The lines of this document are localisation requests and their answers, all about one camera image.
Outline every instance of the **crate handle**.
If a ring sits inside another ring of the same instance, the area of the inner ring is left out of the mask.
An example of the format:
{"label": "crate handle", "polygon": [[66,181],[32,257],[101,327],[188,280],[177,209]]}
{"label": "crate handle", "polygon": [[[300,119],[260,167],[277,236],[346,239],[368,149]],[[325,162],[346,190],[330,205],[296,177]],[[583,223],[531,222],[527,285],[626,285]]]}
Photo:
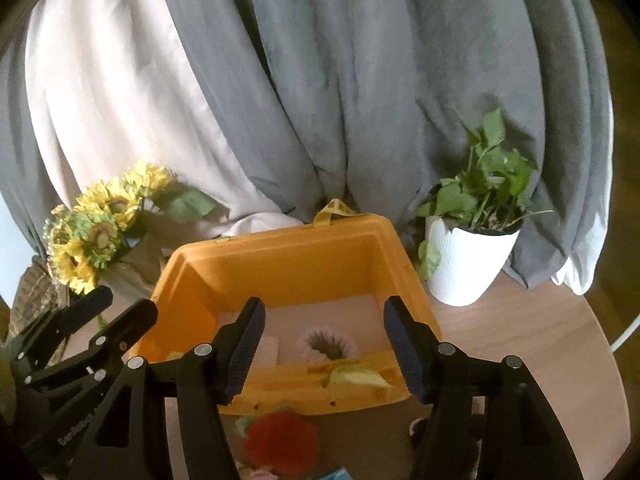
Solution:
{"label": "crate handle", "polygon": [[359,214],[360,213],[355,212],[339,198],[334,198],[318,212],[314,218],[314,226],[329,225],[334,215],[348,217]]}

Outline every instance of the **flower bouquet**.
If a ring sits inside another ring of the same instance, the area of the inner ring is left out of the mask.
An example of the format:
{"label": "flower bouquet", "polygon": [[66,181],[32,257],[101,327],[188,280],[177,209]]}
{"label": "flower bouquet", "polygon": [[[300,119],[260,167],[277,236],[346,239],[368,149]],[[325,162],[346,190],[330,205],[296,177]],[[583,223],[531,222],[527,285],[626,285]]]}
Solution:
{"label": "flower bouquet", "polygon": [[217,205],[203,192],[177,181],[170,171],[139,160],[122,178],[86,188],[72,208],[57,206],[44,237],[49,270],[77,294],[96,287],[102,274],[126,257],[142,237],[145,210],[177,222],[195,221]]}

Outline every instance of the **yellow sunflower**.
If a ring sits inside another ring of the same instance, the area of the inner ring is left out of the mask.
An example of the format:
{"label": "yellow sunflower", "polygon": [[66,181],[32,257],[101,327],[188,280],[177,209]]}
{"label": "yellow sunflower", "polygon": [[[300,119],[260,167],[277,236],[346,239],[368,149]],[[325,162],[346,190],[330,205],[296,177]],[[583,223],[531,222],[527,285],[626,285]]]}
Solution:
{"label": "yellow sunflower", "polygon": [[174,176],[162,166],[139,160],[124,174],[126,183],[138,196],[149,198],[174,182]]}
{"label": "yellow sunflower", "polygon": [[76,294],[88,294],[95,288],[95,269],[85,260],[78,263],[69,287]]}
{"label": "yellow sunflower", "polygon": [[84,245],[80,240],[53,246],[49,259],[63,285],[69,285],[78,294],[95,288],[95,269],[84,259]]}
{"label": "yellow sunflower", "polygon": [[81,235],[86,242],[84,255],[92,267],[105,269],[122,244],[118,225],[113,216],[108,213],[88,219],[91,225]]}
{"label": "yellow sunflower", "polygon": [[125,189],[119,178],[114,178],[108,185],[109,199],[107,207],[116,224],[123,231],[129,229],[136,221],[142,198]]}
{"label": "yellow sunflower", "polygon": [[85,213],[99,214],[106,211],[108,200],[109,191],[107,190],[107,185],[100,180],[85,188],[84,193],[76,198],[78,205],[74,209]]}
{"label": "yellow sunflower", "polygon": [[126,231],[136,221],[142,198],[126,189],[118,178],[114,178],[108,184],[99,181],[87,187],[76,202],[76,210],[90,214],[108,213],[113,216],[118,227]]}
{"label": "yellow sunflower", "polygon": [[64,245],[69,242],[71,238],[71,232],[67,225],[60,225],[59,223],[49,223],[45,225],[46,239],[53,245]]}

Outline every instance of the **metal screw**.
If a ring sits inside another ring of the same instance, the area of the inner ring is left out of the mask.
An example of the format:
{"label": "metal screw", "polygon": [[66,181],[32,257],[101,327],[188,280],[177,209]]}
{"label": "metal screw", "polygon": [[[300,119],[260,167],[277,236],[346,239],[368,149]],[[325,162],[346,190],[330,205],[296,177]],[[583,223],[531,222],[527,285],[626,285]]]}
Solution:
{"label": "metal screw", "polygon": [[504,361],[510,368],[518,369],[522,366],[522,359],[520,359],[517,355],[507,355],[507,358]]}
{"label": "metal screw", "polygon": [[438,345],[438,352],[442,355],[453,355],[456,353],[456,347],[451,343],[440,343]]}
{"label": "metal screw", "polygon": [[212,350],[213,348],[209,343],[202,343],[201,345],[198,345],[193,349],[193,353],[199,356],[205,356],[209,355]]}
{"label": "metal screw", "polygon": [[129,359],[129,361],[127,362],[127,366],[132,370],[137,370],[144,363],[145,363],[145,360],[139,355],[136,355],[135,357],[132,357],[131,359]]}

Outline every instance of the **white cable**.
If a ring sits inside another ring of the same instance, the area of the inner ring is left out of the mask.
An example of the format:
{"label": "white cable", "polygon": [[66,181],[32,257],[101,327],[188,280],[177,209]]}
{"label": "white cable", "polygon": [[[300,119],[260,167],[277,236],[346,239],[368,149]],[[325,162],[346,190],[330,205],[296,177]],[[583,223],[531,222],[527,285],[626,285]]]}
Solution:
{"label": "white cable", "polygon": [[620,348],[627,339],[629,339],[633,332],[640,326],[640,314],[636,317],[632,323],[628,326],[628,328],[622,333],[622,335],[616,339],[611,345],[611,351],[615,352],[618,348]]}

